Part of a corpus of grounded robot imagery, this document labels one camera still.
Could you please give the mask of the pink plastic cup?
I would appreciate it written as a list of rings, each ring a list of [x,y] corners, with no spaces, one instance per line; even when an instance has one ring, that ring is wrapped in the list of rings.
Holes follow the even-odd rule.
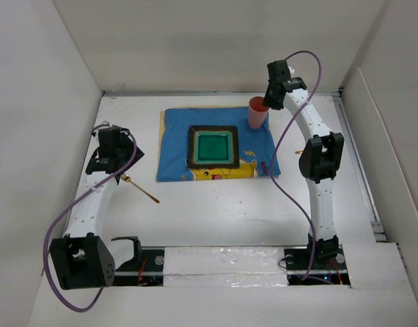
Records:
[[[256,96],[248,102],[248,125],[252,129],[259,129],[265,121],[269,107],[263,104],[263,97]]]

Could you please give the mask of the gold fork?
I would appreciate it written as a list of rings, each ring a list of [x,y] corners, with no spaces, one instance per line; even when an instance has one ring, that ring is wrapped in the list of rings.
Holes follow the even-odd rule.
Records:
[[[128,174],[121,174],[120,178],[126,183],[129,183],[133,185],[134,187],[136,187],[139,191],[141,191],[145,196],[149,197],[156,204],[160,203],[159,199],[157,199],[152,194],[148,193],[146,190],[144,190],[138,184],[136,184]]]

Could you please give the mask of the blue pikachu cloth napkin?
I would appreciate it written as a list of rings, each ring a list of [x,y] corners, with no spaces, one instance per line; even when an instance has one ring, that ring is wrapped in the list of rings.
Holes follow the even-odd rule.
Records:
[[[240,167],[188,169],[188,133],[191,125],[235,125],[238,128]],[[163,112],[163,127],[158,182],[217,181],[280,174],[278,162],[270,163],[275,146],[269,118],[259,129],[252,129],[248,125],[247,107],[169,108]]]

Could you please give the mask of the square green black plate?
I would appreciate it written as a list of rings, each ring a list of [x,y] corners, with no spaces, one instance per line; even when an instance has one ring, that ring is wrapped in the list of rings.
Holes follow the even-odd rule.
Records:
[[[238,128],[234,125],[190,125],[187,168],[240,167]]]

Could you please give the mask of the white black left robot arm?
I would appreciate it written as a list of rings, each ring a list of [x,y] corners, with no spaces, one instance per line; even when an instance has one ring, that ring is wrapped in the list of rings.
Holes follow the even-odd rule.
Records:
[[[119,236],[109,243],[101,236],[121,175],[144,154],[123,127],[101,125],[93,135],[98,146],[86,165],[84,193],[74,219],[63,236],[50,244],[57,279],[64,290],[110,287],[122,265],[135,270],[143,261],[137,236]]]

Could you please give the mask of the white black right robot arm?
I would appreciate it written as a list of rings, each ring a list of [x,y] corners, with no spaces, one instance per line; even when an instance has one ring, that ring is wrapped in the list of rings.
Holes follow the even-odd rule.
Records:
[[[340,168],[344,137],[333,132],[320,117],[305,82],[291,75],[285,60],[267,64],[268,87],[263,104],[271,109],[288,109],[295,117],[305,139],[299,169],[310,194],[310,218],[306,260],[313,268],[322,268],[339,250],[334,227],[332,191]]]

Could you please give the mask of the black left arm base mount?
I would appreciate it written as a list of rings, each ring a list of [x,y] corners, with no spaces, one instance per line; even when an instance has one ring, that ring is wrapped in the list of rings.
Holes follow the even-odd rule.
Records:
[[[137,236],[113,238],[107,247],[114,259],[106,270],[111,286],[163,285],[163,247],[143,247]]]

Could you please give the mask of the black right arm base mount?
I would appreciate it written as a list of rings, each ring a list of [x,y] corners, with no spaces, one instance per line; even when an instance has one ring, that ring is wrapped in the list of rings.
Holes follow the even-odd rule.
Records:
[[[347,263],[337,236],[315,243],[311,262],[312,236],[306,247],[288,247],[278,266],[287,273],[287,283],[294,285],[350,285]]]

